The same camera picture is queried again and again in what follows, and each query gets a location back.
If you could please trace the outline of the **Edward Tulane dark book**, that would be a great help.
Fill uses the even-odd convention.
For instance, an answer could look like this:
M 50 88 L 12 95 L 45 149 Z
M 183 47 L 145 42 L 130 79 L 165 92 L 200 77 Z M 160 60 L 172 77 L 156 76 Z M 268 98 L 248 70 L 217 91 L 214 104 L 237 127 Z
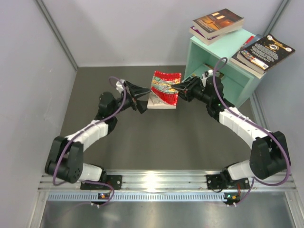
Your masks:
M 205 38 L 213 38 L 241 29 L 244 22 L 244 17 L 222 9 L 195 19 L 192 24 Z

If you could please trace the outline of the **yellow blue cover book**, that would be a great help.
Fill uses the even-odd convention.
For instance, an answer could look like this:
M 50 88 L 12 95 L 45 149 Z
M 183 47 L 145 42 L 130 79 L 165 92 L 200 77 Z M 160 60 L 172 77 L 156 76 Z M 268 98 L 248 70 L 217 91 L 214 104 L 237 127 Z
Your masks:
M 199 77 L 200 79 L 205 78 L 206 76 L 211 76 L 213 73 L 213 67 L 208 64 L 201 64 L 199 66 L 188 66 L 186 67 L 184 81 L 188 78 Z

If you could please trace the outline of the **red Treehouse book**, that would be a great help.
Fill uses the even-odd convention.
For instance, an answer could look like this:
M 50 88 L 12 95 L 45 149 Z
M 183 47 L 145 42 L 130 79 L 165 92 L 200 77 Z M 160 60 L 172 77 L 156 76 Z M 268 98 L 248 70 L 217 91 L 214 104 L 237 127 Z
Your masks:
M 255 36 L 250 36 L 247 41 L 240 47 L 239 50 L 242 50 L 244 48 L 246 48 L 247 46 L 250 45 L 251 41 L 253 41 L 253 39 L 255 38 Z

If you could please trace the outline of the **green back cover book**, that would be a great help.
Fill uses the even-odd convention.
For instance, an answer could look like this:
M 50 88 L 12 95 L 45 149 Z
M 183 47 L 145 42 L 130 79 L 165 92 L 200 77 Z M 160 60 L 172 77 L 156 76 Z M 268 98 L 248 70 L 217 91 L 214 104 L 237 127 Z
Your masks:
M 171 86 L 181 82 L 181 73 L 164 73 L 154 71 L 148 109 L 176 109 L 178 91 Z

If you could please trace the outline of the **purple Roald Dahl book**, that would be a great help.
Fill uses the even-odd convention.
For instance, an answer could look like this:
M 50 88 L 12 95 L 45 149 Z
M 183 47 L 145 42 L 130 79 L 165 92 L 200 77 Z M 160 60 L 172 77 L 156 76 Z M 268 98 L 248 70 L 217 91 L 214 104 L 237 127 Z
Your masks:
M 206 45 L 210 45 L 221 38 L 221 36 L 206 38 L 194 26 L 190 27 L 190 33 Z

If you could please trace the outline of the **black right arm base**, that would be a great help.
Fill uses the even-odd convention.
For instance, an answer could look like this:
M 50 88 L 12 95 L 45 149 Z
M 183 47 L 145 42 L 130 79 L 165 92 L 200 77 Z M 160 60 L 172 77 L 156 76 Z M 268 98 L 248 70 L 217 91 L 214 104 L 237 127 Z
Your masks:
M 248 190 L 250 188 L 248 178 L 229 181 L 220 174 L 206 175 L 208 190 Z

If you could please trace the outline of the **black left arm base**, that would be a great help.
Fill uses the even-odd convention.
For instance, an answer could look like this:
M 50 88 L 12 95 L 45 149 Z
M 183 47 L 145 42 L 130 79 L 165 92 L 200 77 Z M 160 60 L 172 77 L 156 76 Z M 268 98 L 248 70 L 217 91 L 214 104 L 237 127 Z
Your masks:
M 107 175 L 100 181 L 87 180 L 81 182 L 81 190 L 110 190 L 111 186 L 114 190 L 120 190 L 122 188 L 122 175 Z

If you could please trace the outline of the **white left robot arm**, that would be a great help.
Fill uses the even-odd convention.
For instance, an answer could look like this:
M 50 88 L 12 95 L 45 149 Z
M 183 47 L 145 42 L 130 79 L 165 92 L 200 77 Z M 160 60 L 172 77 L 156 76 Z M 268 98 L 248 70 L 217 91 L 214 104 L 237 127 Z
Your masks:
M 151 92 L 149 88 L 136 86 L 129 81 L 118 80 L 116 90 L 120 97 L 104 92 L 99 97 L 95 118 L 74 134 L 56 137 L 51 145 L 45 165 L 45 173 L 63 182 L 88 181 L 101 189 L 107 184 L 107 174 L 103 167 L 84 163 L 84 152 L 99 139 L 109 135 L 118 122 L 116 115 L 128 108 L 140 113 L 147 110 L 147 101 L 140 97 Z

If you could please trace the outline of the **black back cover book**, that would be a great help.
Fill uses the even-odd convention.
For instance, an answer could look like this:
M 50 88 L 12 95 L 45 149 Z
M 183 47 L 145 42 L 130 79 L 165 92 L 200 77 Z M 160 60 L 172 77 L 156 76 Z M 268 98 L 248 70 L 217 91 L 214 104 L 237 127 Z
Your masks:
M 276 39 L 272 34 L 237 52 L 236 60 L 264 75 L 268 70 L 292 55 L 295 49 Z

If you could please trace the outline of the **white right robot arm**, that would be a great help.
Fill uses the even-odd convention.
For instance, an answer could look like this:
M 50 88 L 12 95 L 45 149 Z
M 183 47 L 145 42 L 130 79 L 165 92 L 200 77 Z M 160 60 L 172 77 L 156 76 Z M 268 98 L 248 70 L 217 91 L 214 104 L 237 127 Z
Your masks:
M 188 78 L 172 85 L 179 97 L 185 101 L 197 99 L 206 104 L 208 114 L 220 124 L 232 130 L 251 149 L 250 158 L 237 162 L 222 170 L 222 184 L 233 188 L 240 179 L 253 178 L 260 183 L 281 171 L 286 175 L 278 184 L 284 184 L 290 175 L 290 158 L 285 135 L 270 132 L 243 115 L 224 98 L 223 84 L 218 77 Z

